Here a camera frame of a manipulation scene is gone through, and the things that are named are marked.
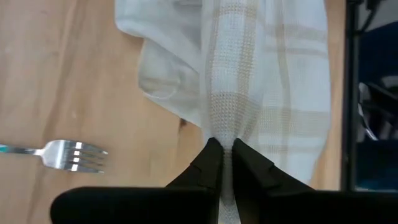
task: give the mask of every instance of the beige stripe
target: beige stripe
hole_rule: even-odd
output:
[[[283,104],[284,108],[291,108],[291,97],[290,97],[290,80],[289,80],[289,70],[287,66],[287,58],[286,58],[286,44],[285,44],[285,29],[284,29],[284,15],[283,15],[283,3],[282,0],[274,0],[275,4],[275,12],[276,12],[276,27],[281,26],[281,29],[276,29],[275,34],[278,38],[276,38],[277,46],[278,46],[278,64],[279,64],[279,73],[280,73],[280,82],[282,84],[282,92],[283,92]],[[282,170],[286,170],[287,165],[287,154],[289,153],[289,147],[287,143],[289,141],[290,129],[289,125],[291,122],[291,113],[290,110],[287,111],[286,114],[282,117],[282,142],[281,146],[284,146],[283,150],[284,155],[282,155],[280,168]]]
[[[312,40],[322,43],[327,43],[328,41],[327,31],[305,27],[300,24],[283,24],[282,26],[280,24],[267,24],[265,29],[267,35],[275,38],[282,38],[279,35],[284,32],[285,37],[289,37],[291,39]]]
[[[266,35],[275,38],[281,38],[279,34],[284,33],[285,37],[292,39],[312,40],[316,42],[326,43],[328,40],[328,32],[312,27],[306,27],[301,24],[267,24],[266,19],[261,13],[251,13],[249,4],[241,2],[227,3],[220,7],[220,14],[223,16],[228,14],[243,15],[245,18],[255,19],[265,30]]]
[[[275,145],[268,145],[268,144],[259,144],[258,145],[259,152],[266,152],[267,154],[286,154],[288,153],[286,151],[286,147],[285,146],[275,146]],[[309,154],[313,154],[314,152],[318,153],[319,152],[319,146],[316,147],[290,147],[289,151],[291,153],[309,153]]]
[[[279,54],[308,55],[327,60],[329,59],[328,52],[323,52],[317,49],[304,49],[304,48],[284,47],[284,46],[278,46],[278,47],[266,46],[266,51],[277,52],[278,55]]]
[[[247,96],[235,92],[213,93],[212,97],[216,105],[221,105],[225,103],[225,99],[228,99],[231,102],[246,100],[248,108],[260,107],[259,104],[249,101]],[[233,105],[230,109],[233,111],[241,110],[239,105]],[[289,123],[285,122],[286,116],[290,116]],[[251,138],[257,133],[268,134],[270,136],[283,136],[287,129],[290,136],[294,137],[324,138],[330,120],[328,112],[301,111],[276,107],[261,108],[260,112],[258,112],[258,117],[259,119],[250,136]],[[229,126],[224,128],[228,130],[234,128],[232,123],[228,124]]]
[[[238,64],[238,93],[244,96],[237,98],[236,104],[238,110],[235,111],[234,119],[234,136],[238,136],[239,130],[244,128],[242,140],[246,141],[256,125],[256,114],[259,111],[257,108],[248,107],[249,99],[249,83],[252,77],[253,55],[256,46],[256,15],[257,15],[258,0],[247,0],[244,6],[244,34],[243,43],[240,52],[240,59]],[[249,121],[243,124],[244,117],[247,116]]]
[[[330,114],[318,111],[300,111],[289,108],[263,108],[259,132],[275,136],[324,138],[329,127]]]
[[[206,67],[205,67],[205,81],[206,81],[206,97],[207,97],[207,102],[210,104],[207,107],[207,112],[210,120],[210,130],[214,134],[216,133],[215,128],[217,126],[214,125],[215,120],[217,120],[217,117],[215,117],[215,114],[212,111],[212,105],[214,104],[214,99],[211,95],[212,92],[212,82],[213,82],[213,67],[214,67],[214,57],[215,57],[215,51],[216,51],[216,42],[217,42],[217,37],[218,37],[218,23],[220,19],[220,4],[221,0],[214,0],[213,1],[213,19],[211,23],[211,34],[210,34],[210,41],[209,41],[209,49],[207,52],[206,56]]]

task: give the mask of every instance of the fork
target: fork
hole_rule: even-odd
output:
[[[0,152],[40,156],[45,166],[73,172],[104,173],[101,169],[108,153],[80,141],[54,140],[43,149],[0,145]]]

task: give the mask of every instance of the wooden table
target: wooden table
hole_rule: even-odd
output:
[[[345,0],[326,5],[333,117],[312,185],[337,189]],[[1,154],[1,223],[49,223],[52,200],[82,185],[163,186],[198,154],[200,129],[180,126],[138,89],[141,44],[115,27],[114,1],[0,0],[0,142],[76,139],[109,151],[104,175]]]

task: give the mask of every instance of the cloth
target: cloth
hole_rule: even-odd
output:
[[[116,25],[145,38],[146,95],[226,149],[220,223],[239,223],[236,138],[309,183],[330,122],[323,1],[116,0]]]

